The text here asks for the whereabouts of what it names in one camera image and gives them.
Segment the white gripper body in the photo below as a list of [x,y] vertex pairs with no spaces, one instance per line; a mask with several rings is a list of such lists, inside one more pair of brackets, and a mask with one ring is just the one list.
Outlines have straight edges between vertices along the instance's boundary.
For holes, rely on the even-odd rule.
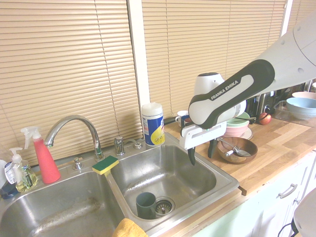
[[225,134],[227,122],[203,129],[195,124],[184,127],[180,133],[179,144],[185,150],[191,149]]

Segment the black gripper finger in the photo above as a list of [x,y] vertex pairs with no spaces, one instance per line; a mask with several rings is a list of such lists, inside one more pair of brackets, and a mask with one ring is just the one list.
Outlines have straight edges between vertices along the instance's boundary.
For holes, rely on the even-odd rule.
[[209,147],[208,147],[208,157],[212,158],[214,152],[216,151],[216,147],[217,147],[217,140],[213,139],[209,142]]
[[196,163],[196,158],[195,158],[195,147],[189,148],[188,149],[188,157],[190,159],[190,162],[193,166],[195,166]]

